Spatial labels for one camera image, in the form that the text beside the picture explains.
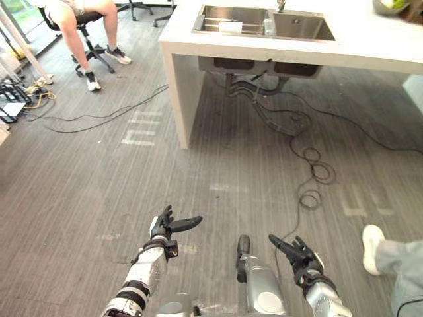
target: shorts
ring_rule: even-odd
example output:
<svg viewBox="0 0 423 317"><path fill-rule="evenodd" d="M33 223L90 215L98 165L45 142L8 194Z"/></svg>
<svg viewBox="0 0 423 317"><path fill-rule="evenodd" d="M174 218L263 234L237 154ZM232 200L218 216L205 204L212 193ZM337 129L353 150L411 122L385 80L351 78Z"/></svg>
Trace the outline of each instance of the shorts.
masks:
<svg viewBox="0 0 423 317"><path fill-rule="evenodd" d="M71 9L75 16L82 15L84 13L84 0L50 0L44 8L44 12L46 13L46 16L49 18L49 20L52 21L52 18L50 18L51 10L58 5Z"/></svg>

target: stainless steel sink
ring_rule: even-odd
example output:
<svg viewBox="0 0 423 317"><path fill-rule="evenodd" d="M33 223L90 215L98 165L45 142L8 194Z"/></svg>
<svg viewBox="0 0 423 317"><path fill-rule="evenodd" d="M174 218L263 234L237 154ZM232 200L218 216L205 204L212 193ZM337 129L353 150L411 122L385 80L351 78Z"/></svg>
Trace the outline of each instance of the stainless steel sink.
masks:
<svg viewBox="0 0 423 317"><path fill-rule="evenodd" d="M279 13L272 9L215 7L203 5L193 32L209 34L219 32L221 22L241 22L241 33L222 32L224 36L256 38L286 38L329 43L335 38L320 13L289 11ZM239 58L198 57L198 67L203 71L270 76L315 78L321 65L255 61Z"/></svg>
<svg viewBox="0 0 423 317"><path fill-rule="evenodd" d="M325 18L319 13L284 11L274 13L273 18L276 36L335 41Z"/></svg>
<svg viewBox="0 0 423 317"><path fill-rule="evenodd" d="M266 19L266 25L272 26L268 30L265 30L264 26ZM224 33L229 36L289 38L318 42L335 41L324 16L320 13L289 10L278 13L275 10L261 8L203 5L193 32L219 32L221 22L241 22L243 24L241 34Z"/></svg>
<svg viewBox="0 0 423 317"><path fill-rule="evenodd" d="M219 24L221 22L242 22L241 34L257 36L264 34L263 21L266 18L269 18L269 12L266 9L204 5L194 29L197 31L219 32Z"/></svg>

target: white sneaker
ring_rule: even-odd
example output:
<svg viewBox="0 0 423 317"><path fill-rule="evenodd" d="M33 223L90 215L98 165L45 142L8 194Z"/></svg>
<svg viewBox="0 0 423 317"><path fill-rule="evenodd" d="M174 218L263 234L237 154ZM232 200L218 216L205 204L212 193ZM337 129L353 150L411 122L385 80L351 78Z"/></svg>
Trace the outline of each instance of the white sneaker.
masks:
<svg viewBox="0 0 423 317"><path fill-rule="evenodd" d="M97 78L95 77L92 71L85 73L85 76L87 77L87 86L89 91L101 89L101 86L98 83Z"/></svg>
<svg viewBox="0 0 423 317"><path fill-rule="evenodd" d="M364 227L362 240L364 245L363 266L372 275L381 275L376 268L376 248L385 239L382 230L375 225Z"/></svg>
<svg viewBox="0 0 423 317"><path fill-rule="evenodd" d="M110 57L113 57L116 59L119 63L127 65L131 63L131 59L125 55L124 52L120 50L120 48L115 48L114 50L111 50L109 46L107 45L106 54Z"/></svg>

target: robotic arm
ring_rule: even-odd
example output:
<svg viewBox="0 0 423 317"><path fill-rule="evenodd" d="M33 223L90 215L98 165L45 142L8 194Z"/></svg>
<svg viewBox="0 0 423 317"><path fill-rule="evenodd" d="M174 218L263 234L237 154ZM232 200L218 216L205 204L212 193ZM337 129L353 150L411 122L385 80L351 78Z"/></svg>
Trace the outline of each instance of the robotic arm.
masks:
<svg viewBox="0 0 423 317"><path fill-rule="evenodd" d="M352 317L351 311L342 305L335 284L324 275L320 257L298 236L288 244L269 234L272 244L282 251L292 265L295 284L303 289L306 301L315 317Z"/></svg>
<svg viewBox="0 0 423 317"><path fill-rule="evenodd" d="M154 217L150 240L139 249L118 294L108 303L102 317L141 317L148 300L166 273L169 258L178 256L178 242L172 233L190 230L202 221L201 216L174 221L172 206Z"/></svg>

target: white countertop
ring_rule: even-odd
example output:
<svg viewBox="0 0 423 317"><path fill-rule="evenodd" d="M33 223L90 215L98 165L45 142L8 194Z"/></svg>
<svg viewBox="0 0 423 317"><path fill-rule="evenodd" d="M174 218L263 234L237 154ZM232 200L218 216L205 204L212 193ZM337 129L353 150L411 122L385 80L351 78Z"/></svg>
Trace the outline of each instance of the white countertop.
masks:
<svg viewBox="0 0 423 317"><path fill-rule="evenodd" d="M175 54L314 63L423 74L423 26L373 11L371 0L287 0L285 10L322 13L336 41L193 33L201 6L276 8L276 0L181 1L161 34Z"/></svg>

